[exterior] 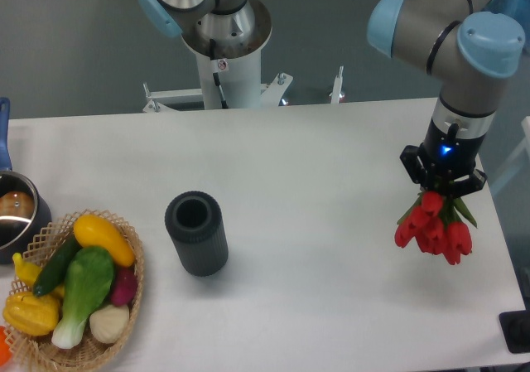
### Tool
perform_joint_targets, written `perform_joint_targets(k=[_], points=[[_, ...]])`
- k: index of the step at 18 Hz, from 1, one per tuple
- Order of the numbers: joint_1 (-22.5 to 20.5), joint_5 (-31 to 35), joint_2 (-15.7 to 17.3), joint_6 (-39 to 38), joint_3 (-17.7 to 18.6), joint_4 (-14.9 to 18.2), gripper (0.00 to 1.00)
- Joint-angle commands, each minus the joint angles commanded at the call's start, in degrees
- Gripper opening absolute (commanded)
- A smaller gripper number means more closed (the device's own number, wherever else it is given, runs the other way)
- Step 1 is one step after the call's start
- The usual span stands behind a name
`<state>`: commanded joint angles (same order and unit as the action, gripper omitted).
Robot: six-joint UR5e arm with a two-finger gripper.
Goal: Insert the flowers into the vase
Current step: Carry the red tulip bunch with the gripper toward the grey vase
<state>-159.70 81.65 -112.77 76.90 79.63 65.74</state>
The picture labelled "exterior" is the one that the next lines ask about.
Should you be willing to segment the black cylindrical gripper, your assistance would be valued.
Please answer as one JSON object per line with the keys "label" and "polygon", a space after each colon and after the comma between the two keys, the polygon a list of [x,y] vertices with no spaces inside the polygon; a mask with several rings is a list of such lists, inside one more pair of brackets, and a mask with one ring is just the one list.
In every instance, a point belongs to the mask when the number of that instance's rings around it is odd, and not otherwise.
{"label": "black cylindrical gripper", "polygon": [[476,168],[476,157],[485,135],[464,139],[452,123],[444,133],[431,120],[420,147],[407,145],[400,160],[414,184],[428,191],[449,192],[461,198],[481,191],[487,175]]}

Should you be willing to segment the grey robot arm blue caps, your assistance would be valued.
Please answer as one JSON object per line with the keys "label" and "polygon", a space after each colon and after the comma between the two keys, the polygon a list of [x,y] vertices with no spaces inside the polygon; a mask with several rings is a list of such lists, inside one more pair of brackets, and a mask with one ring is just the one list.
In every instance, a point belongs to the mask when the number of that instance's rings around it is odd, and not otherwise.
{"label": "grey robot arm blue caps", "polygon": [[492,0],[380,0],[367,40],[384,55],[437,78],[442,86],[425,139],[400,159],[411,180],[456,199],[484,188],[475,159],[518,69],[525,32]]}

